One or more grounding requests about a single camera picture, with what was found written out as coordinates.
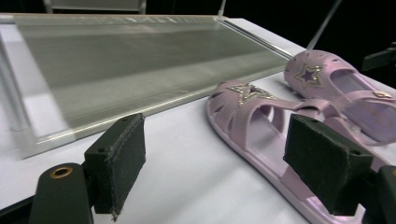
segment white surface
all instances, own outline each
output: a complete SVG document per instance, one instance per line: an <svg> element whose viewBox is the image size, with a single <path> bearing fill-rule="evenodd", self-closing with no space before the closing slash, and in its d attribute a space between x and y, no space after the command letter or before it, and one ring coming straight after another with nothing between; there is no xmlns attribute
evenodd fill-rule
<svg viewBox="0 0 396 224"><path fill-rule="evenodd" d="M296 54L303 48L241 19L240 27ZM284 99L297 100L281 74L255 85ZM0 147L9 144L0 107ZM82 163L96 134L19 160L0 148L0 209L35 193L39 176L50 167ZM262 175L234 153L210 127L205 99L149 116L145 123L147 162L117 223L305 223L307 222ZM95 223L113 223L111 215L93 215Z"/></svg>

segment shoe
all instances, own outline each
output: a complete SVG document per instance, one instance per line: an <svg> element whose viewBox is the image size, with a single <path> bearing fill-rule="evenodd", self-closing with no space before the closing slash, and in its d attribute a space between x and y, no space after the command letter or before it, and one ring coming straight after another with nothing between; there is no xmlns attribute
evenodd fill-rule
<svg viewBox="0 0 396 224"><path fill-rule="evenodd" d="M377 90L342 58L322 50L306 50L287 63L284 77L304 98L332 101L351 127L369 137L358 137L361 144L396 142L396 95Z"/></svg>
<svg viewBox="0 0 396 224"><path fill-rule="evenodd" d="M238 80L220 83L206 102L206 116L220 138L263 174L310 222L361 223L364 213L361 208L354 217L330 215L283 161L285 110L310 118L323 115L328 123L341 116L329 101L285 101Z"/></svg>

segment black background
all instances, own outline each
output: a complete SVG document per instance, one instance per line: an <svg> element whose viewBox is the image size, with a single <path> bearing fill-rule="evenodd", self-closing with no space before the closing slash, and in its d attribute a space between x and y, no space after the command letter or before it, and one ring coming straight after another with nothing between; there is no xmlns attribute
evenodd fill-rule
<svg viewBox="0 0 396 224"><path fill-rule="evenodd" d="M333 2L228 0L224 16L246 19L306 47L326 18ZM216 15L220 5L221 0L148 0L147 13ZM0 0L0 11L45 12L40 0ZM365 56L385 50L392 41L396 41L395 0L344 0L315 49L337 54L360 70ZM394 63L363 74L396 88Z"/></svg>

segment silver star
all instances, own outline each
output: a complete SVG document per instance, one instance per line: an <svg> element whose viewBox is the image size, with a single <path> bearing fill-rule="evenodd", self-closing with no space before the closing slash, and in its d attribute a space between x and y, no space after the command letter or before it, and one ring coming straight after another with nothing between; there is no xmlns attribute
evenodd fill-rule
<svg viewBox="0 0 396 224"><path fill-rule="evenodd" d="M227 88L231 91L236 91L239 93L238 103L240 105L244 104L246 101L253 97L259 97L263 99L276 100L275 96L268 91L262 90L250 83L240 84L233 87Z"/></svg>
<svg viewBox="0 0 396 224"><path fill-rule="evenodd" d="M320 72L322 66L310 66L307 63L303 63L300 68L300 73L298 73L295 78L299 80L303 85L303 90L307 87L324 87L320 81Z"/></svg>

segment purple sandal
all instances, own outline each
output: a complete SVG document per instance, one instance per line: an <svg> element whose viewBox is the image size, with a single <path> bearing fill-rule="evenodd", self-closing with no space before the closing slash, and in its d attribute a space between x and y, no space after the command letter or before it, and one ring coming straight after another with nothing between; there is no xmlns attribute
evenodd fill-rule
<svg viewBox="0 0 396 224"><path fill-rule="evenodd" d="M360 207L354 217L330 215L324 205L283 161L285 110L315 118L337 129L348 127L329 101L311 99L290 102L238 80L220 83L206 103L208 120L218 135L258 169L309 221L360 223Z"/></svg>
<svg viewBox="0 0 396 224"><path fill-rule="evenodd" d="M347 116L349 126L365 135L361 145L396 142L396 96L373 87L349 63L321 50L306 50L291 59L285 80L306 99L325 99Z"/></svg>

